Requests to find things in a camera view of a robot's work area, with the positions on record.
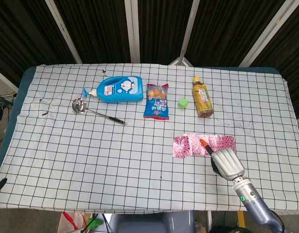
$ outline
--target cartoon character label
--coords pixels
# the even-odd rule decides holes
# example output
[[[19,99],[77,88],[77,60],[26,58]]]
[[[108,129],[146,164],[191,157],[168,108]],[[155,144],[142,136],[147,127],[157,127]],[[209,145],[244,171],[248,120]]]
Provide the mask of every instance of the cartoon character label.
[[[104,87],[104,94],[105,94],[106,96],[112,94],[112,86],[111,86],[111,85],[109,85],[109,86],[105,86],[105,87]]]
[[[129,89],[133,88],[133,84],[127,80],[121,84],[121,88],[127,92]]]
[[[130,94],[135,94],[138,91],[138,79],[135,77],[128,77],[128,79],[132,82]]]

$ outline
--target table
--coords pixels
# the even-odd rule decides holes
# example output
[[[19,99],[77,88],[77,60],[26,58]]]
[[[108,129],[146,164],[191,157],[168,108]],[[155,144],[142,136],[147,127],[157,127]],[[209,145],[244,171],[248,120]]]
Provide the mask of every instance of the table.
[[[107,104],[90,97],[90,109],[124,118],[127,126],[72,111],[83,86],[117,75],[141,76],[144,89],[168,83],[170,120],[144,119],[145,99]],[[194,76],[209,89],[210,118],[196,115]],[[176,107],[182,98],[190,101],[186,110]],[[0,167],[0,180],[8,178],[0,208],[244,209],[209,157],[172,157],[173,138],[184,133],[233,135],[246,175],[268,206],[299,213],[299,132],[281,75],[154,64],[37,67]]]

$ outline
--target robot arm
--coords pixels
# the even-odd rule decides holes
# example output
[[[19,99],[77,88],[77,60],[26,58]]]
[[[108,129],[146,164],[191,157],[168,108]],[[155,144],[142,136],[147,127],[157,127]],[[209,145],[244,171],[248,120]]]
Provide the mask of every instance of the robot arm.
[[[243,178],[245,169],[233,149],[218,150],[210,155],[212,156],[213,170],[224,179],[233,182],[235,192],[258,225],[269,227],[273,233],[289,233],[287,230],[283,231],[283,226],[268,208],[251,181]]]

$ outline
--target blue snack bag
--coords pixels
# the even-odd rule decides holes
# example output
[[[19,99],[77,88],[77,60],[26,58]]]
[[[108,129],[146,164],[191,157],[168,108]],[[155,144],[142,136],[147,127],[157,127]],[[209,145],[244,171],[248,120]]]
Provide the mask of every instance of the blue snack bag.
[[[145,118],[158,120],[169,119],[169,108],[167,100],[168,84],[157,86],[147,84],[147,101],[144,112]]]

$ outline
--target pink packet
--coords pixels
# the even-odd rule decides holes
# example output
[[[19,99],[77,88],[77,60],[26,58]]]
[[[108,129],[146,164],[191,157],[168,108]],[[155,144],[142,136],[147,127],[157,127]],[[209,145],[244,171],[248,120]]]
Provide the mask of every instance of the pink packet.
[[[232,148],[235,150],[235,139],[233,136],[225,136],[225,135],[195,135],[192,133],[189,135],[191,137],[192,146],[193,146],[193,155],[209,155],[207,150],[200,143],[200,139],[205,140],[208,145],[215,152],[217,150],[221,150],[223,148]]]
[[[235,150],[235,140],[233,136],[196,135],[195,133],[189,133],[174,139],[173,157],[185,158],[186,156],[191,155],[209,155],[206,149],[199,142],[200,138],[205,140],[214,152],[229,147]]]
[[[185,158],[193,154],[188,136],[176,137],[173,140],[173,157]]]

